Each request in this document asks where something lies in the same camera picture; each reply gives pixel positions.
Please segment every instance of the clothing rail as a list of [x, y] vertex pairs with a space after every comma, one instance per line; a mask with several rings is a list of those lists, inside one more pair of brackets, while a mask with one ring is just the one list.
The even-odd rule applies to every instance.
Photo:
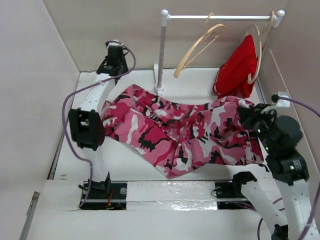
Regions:
[[[272, 27], [268, 32], [263, 45], [262, 45], [262, 56], [268, 48], [268, 44], [276, 32], [276, 28], [279, 26], [281, 19], [285, 15], [285, 11], [279, 10], [275, 16]], [[208, 16], [205, 15], [170, 15], [167, 10], [161, 11], [161, 37], [160, 37], [160, 51], [159, 51], [159, 62], [154, 65], [154, 74], [156, 77], [156, 84], [154, 90], [158, 95], [162, 95], [164, 91], [164, 85], [162, 84], [162, 76], [164, 69], [164, 55], [165, 55], [165, 40], [166, 40], [166, 28], [169, 20], [206, 20]], [[271, 16], [210, 16], [209, 20], [214, 21], [257, 21], [267, 22], [270, 21]]]

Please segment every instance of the clothes hanger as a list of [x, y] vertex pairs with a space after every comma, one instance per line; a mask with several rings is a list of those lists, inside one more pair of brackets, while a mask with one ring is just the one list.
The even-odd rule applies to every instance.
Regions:
[[[194, 59], [196, 59], [207, 47], [209, 47], [210, 44], [212, 44], [222, 33], [223, 30], [226, 29], [226, 26], [223, 24], [217, 24], [211, 28], [208, 27], [208, 20], [209, 18], [214, 15], [214, 13], [210, 13], [209, 16], [205, 19], [204, 27], [205, 27], [205, 33], [193, 44], [193, 46], [186, 52], [182, 60], [180, 61], [179, 65], [176, 67], [176, 70], [174, 71], [173, 76], [175, 78], [178, 78], [181, 71], [185, 69]], [[215, 29], [220, 28], [220, 31], [217, 33], [217, 35], [213, 38], [211, 42], [209, 42], [196, 56], [194, 56], [190, 61], [188, 61], [188, 58], [190, 57], [191, 53], [195, 50], [195, 48], [200, 44], [201, 42], [205, 41], [211, 34], [214, 33]]]
[[262, 30], [262, 32], [260, 33], [259, 31], [259, 28], [257, 27], [257, 25], [255, 24], [252, 24], [249, 26], [249, 28], [247, 29], [246, 31], [246, 35], [248, 35], [248, 32], [251, 28], [253, 28], [255, 31], [256, 31], [256, 34], [257, 34], [257, 43], [254, 43], [254, 47], [255, 47], [255, 51], [258, 52], [258, 60], [257, 60], [257, 65], [256, 65], [256, 70], [255, 70], [255, 74], [254, 76], [252, 77], [251, 76], [251, 73], [248, 75], [248, 78], [247, 78], [247, 81], [248, 81], [248, 84], [253, 84], [255, 82], [255, 80], [257, 79], [258, 77], [258, 74], [259, 74], [259, 70], [260, 70], [260, 66], [261, 66], [261, 57], [262, 57], [262, 44], [261, 44], [261, 36], [264, 34], [264, 33], [267, 33], [271, 27], [272, 27], [272, 24], [274, 23], [274, 20], [275, 20], [275, 12], [274, 11], [271, 11], [269, 13], [269, 16], [270, 16], [270, 22], [269, 24], [264, 27], [264, 29]]

